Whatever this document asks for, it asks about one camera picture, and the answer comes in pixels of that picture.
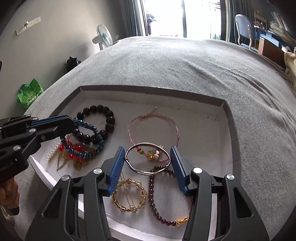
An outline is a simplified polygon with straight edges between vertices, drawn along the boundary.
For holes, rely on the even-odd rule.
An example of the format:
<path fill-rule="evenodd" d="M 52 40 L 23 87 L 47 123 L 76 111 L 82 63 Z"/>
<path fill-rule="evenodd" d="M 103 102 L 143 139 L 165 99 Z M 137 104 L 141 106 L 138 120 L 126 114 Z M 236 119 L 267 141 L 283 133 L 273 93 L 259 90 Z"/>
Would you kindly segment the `left hand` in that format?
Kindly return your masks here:
<path fill-rule="evenodd" d="M 8 181 L 1 183 L 0 186 L 1 205 L 8 209 L 14 209 L 19 206 L 20 192 L 15 178 L 10 178 Z"/>

